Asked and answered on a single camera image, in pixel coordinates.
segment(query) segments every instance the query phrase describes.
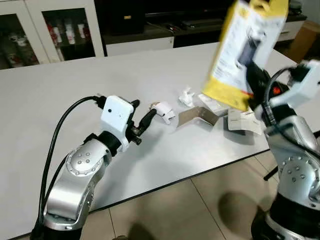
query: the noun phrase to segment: glass cabinet door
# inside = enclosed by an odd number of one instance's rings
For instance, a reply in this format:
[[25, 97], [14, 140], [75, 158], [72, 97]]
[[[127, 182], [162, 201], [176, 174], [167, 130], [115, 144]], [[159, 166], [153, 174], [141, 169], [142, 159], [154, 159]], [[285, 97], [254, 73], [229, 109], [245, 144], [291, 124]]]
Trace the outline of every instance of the glass cabinet door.
[[0, 70], [48, 62], [25, 3], [0, 2]]
[[96, 56], [84, 8], [42, 14], [60, 61]]
[[37, 64], [39, 61], [17, 15], [0, 15], [0, 69]]
[[50, 62], [104, 57], [94, 0], [27, 0]]

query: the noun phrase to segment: white plastic part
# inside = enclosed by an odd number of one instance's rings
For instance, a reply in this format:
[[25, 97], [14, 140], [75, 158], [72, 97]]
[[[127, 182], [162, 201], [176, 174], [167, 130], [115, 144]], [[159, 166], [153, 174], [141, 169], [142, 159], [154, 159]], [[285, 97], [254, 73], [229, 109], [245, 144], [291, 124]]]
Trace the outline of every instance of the white plastic part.
[[113, 134], [120, 142], [118, 149], [125, 152], [129, 146], [126, 130], [130, 114], [134, 112], [131, 103], [118, 96], [108, 96], [101, 115], [102, 130]]
[[190, 90], [191, 90], [191, 87], [187, 86], [183, 91], [182, 95], [179, 96], [179, 100], [180, 102], [185, 104], [187, 107], [193, 108], [195, 106], [193, 102], [193, 96], [195, 95], [195, 93], [190, 92]]
[[175, 117], [175, 113], [172, 110], [172, 107], [166, 101], [159, 102], [151, 106], [151, 109], [156, 110], [156, 114], [162, 117], [166, 124], [170, 124], [170, 119]]
[[320, 61], [302, 61], [309, 68], [301, 82], [294, 82], [290, 90], [270, 99], [272, 107], [288, 104], [291, 108], [296, 108], [311, 100], [320, 89]]

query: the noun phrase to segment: white table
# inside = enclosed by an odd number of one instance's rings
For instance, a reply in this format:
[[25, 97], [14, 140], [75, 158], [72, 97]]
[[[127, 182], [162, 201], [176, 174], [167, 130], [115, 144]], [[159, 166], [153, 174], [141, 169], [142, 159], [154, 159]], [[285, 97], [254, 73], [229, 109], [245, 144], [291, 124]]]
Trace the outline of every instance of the white table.
[[[96, 93], [140, 99], [139, 121], [151, 103], [167, 101], [176, 113], [186, 85], [200, 93], [217, 43], [105, 58], [88, 58], [0, 71], [0, 239], [31, 231], [37, 217], [42, 171], [62, 113]], [[275, 73], [294, 62], [273, 51], [266, 69]], [[313, 131], [320, 129], [320, 96], [298, 109]], [[54, 151], [49, 179], [65, 154], [90, 133], [99, 133], [101, 110], [84, 103], [67, 118]], [[264, 136], [194, 122], [176, 129], [156, 117], [142, 136], [118, 154], [96, 187], [92, 210], [161, 188], [268, 149]]]

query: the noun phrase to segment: product box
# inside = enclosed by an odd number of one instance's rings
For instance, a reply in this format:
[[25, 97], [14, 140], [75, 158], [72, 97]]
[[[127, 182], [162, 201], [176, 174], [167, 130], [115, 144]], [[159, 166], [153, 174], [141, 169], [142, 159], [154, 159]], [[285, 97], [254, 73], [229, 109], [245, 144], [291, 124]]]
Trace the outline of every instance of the product box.
[[264, 68], [286, 22], [288, 0], [237, 0], [228, 11], [203, 93], [247, 111], [253, 97], [247, 66]]

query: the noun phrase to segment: paper label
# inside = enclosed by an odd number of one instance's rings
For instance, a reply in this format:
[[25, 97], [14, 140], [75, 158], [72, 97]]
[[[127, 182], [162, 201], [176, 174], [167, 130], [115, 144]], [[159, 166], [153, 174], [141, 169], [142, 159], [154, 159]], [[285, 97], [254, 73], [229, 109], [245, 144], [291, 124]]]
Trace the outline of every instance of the paper label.
[[256, 119], [251, 108], [245, 112], [230, 108], [228, 110], [228, 129], [230, 131], [245, 130], [259, 135], [262, 134], [261, 122]]

